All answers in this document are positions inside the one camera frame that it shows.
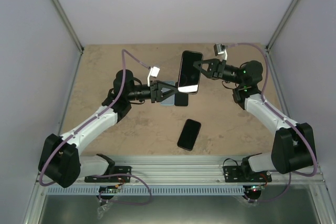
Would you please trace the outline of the light blue phone case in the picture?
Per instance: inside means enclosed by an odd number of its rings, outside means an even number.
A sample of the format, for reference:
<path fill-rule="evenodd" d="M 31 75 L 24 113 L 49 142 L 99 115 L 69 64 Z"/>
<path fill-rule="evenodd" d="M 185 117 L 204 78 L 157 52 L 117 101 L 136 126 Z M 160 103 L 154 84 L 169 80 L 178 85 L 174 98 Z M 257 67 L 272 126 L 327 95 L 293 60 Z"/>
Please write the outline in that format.
<path fill-rule="evenodd" d="M 165 83 L 174 86 L 175 82 L 174 81 L 165 81 Z M 163 106 L 173 106 L 175 101 L 175 95 L 173 94 L 172 96 L 168 97 L 164 101 L 160 102 L 160 105 Z"/>

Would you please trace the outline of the black smartphone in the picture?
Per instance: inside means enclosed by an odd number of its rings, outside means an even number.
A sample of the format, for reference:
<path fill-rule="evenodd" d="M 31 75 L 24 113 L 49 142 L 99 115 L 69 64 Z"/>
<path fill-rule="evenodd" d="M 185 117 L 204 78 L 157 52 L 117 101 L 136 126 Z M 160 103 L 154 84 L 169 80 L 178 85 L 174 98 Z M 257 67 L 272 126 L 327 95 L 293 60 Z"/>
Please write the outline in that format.
<path fill-rule="evenodd" d="M 174 98 L 175 106 L 188 106 L 188 94 L 187 93 L 177 93 Z"/>

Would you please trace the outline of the phone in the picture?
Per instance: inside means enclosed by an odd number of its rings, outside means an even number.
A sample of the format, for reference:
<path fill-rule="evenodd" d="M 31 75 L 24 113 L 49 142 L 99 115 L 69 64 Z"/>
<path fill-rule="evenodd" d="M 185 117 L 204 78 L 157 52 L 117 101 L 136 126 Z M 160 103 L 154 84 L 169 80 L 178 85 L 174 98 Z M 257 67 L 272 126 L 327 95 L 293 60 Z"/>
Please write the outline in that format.
<path fill-rule="evenodd" d="M 181 93 L 197 94 L 201 73 L 193 64 L 196 61 L 202 61 L 201 52 L 188 51 L 182 52 L 181 64 L 177 89 Z"/>
<path fill-rule="evenodd" d="M 187 119 L 181 131 L 177 146 L 186 151 L 191 151 L 201 129 L 201 123 Z"/>

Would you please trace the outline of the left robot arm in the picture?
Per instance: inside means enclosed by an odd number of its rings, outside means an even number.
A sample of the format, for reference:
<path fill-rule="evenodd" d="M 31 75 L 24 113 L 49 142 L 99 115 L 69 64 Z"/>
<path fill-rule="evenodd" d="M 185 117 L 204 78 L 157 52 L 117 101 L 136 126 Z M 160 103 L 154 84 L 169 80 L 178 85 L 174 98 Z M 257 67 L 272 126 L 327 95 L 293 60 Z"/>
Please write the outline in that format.
<path fill-rule="evenodd" d="M 143 84 L 130 70 L 120 70 L 107 98 L 97 111 L 76 128 L 62 135 L 49 135 L 44 142 L 38 170 L 39 182 L 47 176 L 63 188 L 83 177 L 114 178 L 115 162 L 106 155 L 82 156 L 85 148 L 108 128 L 118 124 L 131 110 L 132 101 L 162 102 L 178 93 L 175 85 L 162 81 Z"/>

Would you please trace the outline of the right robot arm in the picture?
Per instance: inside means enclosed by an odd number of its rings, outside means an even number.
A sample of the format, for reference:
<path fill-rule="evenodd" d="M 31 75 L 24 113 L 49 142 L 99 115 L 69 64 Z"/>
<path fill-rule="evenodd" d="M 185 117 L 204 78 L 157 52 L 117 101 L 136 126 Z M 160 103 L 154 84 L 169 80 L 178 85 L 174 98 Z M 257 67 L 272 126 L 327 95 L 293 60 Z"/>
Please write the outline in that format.
<path fill-rule="evenodd" d="M 266 100 L 263 91 L 258 88 L 263 73 L 260 62 L 252 60 L 234 67 L 227 65 L 225 60 L 210 59 L 196 61 L 193 66 L 209 79 L 237 84 L 233 89 L 234 102 L 256 117 L 274 135 L 270 153 L 244 159 L 241 168 L 244 180 L 252 182 L 263 171 L 298 174 L 300 169 L 309 166 L 313 170 L 305 176 L 316 174 L 318 165 L 312 127 L 308 123 L 292 120 Z"/>

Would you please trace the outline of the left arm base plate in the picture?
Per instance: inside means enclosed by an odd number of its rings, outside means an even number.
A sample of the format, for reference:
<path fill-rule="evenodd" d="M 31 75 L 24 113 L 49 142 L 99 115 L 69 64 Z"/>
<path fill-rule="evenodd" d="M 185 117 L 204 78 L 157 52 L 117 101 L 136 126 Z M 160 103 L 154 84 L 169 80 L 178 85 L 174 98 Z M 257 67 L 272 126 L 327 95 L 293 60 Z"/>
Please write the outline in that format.
<path fill-rule="evenodd" d="M 131 166 L 115 166 L 114 171 L 112 172 L 106 172 L 104 174 L 121 174 L 121 176 L 113 176 L 113 177 L 93 177 L 93 176 L 88 176 L 84 178 L 85 183 L 117 183 L 117 184 L 124 184 L 124 183 L 129 183 L 130 182 L 130 177 L 127 175 L 130 175 L 132 172 L 132 167 Z"/>

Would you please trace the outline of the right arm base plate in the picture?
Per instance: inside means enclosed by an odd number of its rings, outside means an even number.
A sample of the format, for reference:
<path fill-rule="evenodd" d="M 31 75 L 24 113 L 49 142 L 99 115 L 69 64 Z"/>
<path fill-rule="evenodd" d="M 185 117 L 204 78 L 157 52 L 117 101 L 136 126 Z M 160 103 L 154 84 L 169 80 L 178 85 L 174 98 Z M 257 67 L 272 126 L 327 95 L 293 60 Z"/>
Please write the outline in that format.
<path fill-rule="evenodd" d="M 226 158 L 222 165 L 225 182 L 227 183 L 264 183 L 272 182 L 269 171 L 254 172 L 250 168 L 247 158 L 243 158 L 241 164 L 232 158 Z"/>

